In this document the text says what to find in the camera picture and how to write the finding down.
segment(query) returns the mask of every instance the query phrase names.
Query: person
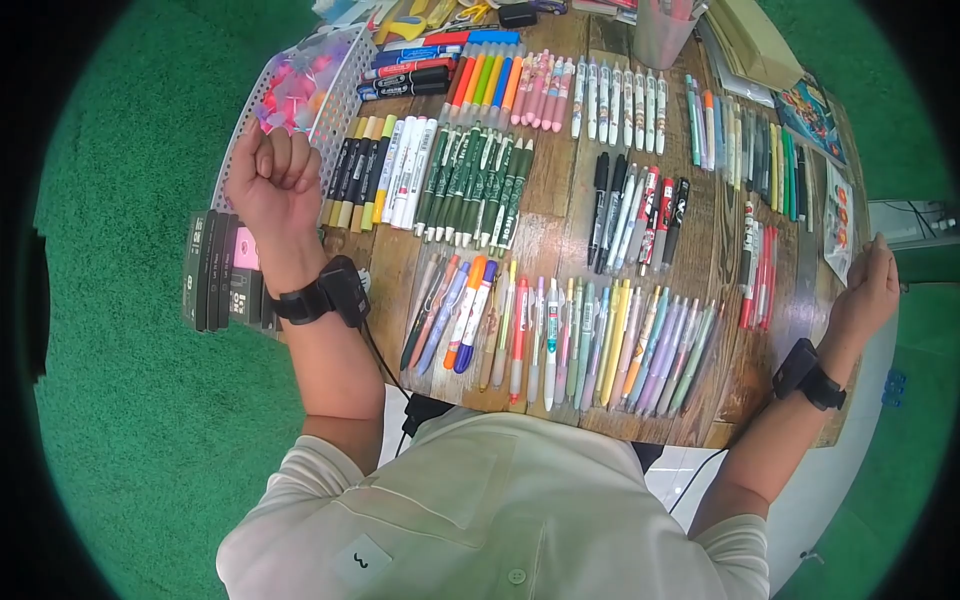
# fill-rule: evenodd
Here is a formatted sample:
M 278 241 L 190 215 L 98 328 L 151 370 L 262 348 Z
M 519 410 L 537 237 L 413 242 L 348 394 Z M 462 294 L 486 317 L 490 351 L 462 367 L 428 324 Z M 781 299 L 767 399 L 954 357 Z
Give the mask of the person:
M 317 278 L 320 155 L 250 119 L 226 193 L 274 298 Z M 899 298 L 882 235 L 848 273 L 817 347 L 841 386 Z M 223 540 L 217 572 L 248 598 L 767 598 L 765 518 L 830 410 L 795 391 L 729 450 L 689 532 L 619 440 L 461 407 L 377 468 L 385 386 L 336 313 L 283 324 L 306 419 L 266 492 Z

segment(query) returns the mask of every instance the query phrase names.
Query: white shirt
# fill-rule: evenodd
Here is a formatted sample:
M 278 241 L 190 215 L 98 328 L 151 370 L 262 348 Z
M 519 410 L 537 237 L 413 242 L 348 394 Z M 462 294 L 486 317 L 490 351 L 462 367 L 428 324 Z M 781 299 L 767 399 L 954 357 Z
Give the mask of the white shirt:
M 300 436 L 217 572 L 233 600 L 767 598 L 765 528 L 736 516 L 690 541 L 629 444 L 458 407 L 366 478 Z

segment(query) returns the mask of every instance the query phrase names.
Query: pen holder cup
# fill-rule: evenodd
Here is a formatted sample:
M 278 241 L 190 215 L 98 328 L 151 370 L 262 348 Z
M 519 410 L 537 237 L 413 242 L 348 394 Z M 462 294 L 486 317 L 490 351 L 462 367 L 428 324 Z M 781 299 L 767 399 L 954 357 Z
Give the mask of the pen holder cup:
M 640 0 L 636 6 L 634 56 L 656 71 L 669 69 L 698 20 L 675 19 Z

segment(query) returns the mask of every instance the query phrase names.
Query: cable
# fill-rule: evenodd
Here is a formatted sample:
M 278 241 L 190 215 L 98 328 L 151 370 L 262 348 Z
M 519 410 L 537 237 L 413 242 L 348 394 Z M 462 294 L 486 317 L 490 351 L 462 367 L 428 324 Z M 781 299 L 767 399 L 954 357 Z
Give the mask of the cable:
M 697 467 L 696 472 L 693 473 L 693 477 L 690 477 L 690 481 L 687 482 L 686 487 L 684 488 L 684 490 L 683 490 L 682 492 L 680 492 L 680 497 L 678 497 L 678 498 L 677 498 L 677 501 L 674 502 L 674 503 L 673 503 L 673 506 L 670 507 L 670 511 L 669 511 L 669 512 L 670 512 L 671 515 L 673 515 L 673 509 L 677 508 L 677 505 L 680 504 L 680 501 L 684 499 L 684 495 L 686 494 L 686 491 L 690 489 L 690 486 L 693 484 L 693 480 L 697 478 L 697 475 L 700 474 L 700 471 L 703 470 L 703 468 L 707 465 L 707 463 L 709 463 L 711 460 L 713 460 L 713 457 L 715 457 L 717 454 L 720 454 L 720 453 L 723 452 L 724 450 L 726 450 L 726 448 L 720 448 L 719 450 L 717 450 L 717 451 L 714 452 L 713 454 L 710 454 L 709 457 L 708 457 L 703 463 L 701 463 L 701 465 L 700 465 L 699 467 Z

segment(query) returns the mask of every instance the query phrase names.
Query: orange marker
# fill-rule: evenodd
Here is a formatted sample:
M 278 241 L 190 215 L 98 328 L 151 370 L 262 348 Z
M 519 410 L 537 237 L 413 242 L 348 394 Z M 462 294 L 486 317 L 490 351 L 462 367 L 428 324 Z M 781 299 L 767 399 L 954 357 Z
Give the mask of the orange marker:
M 483 256 L 474 258 L 473 264 L 470 265 L 467 288 L 464 290 L 464 296 L 460 299 L 460 312 L 457 313 L 457 320 L 453 324 L 453 335 L 450 336 L 450 344 L 446 347 L 446 356 L 444 356 L 444 369 L 448 371 L 453 369 L 453 364 L 457 360 L 457 350 L 460 348 L 460 342 L 464 339 L 464 331 L 467 330 L 470 308 L 473 307 L 473 300 L 477 296 L 477 290 L 480 289 L 480 283 L 483 281 L 484 269 L 486 268 L 487 259 Z

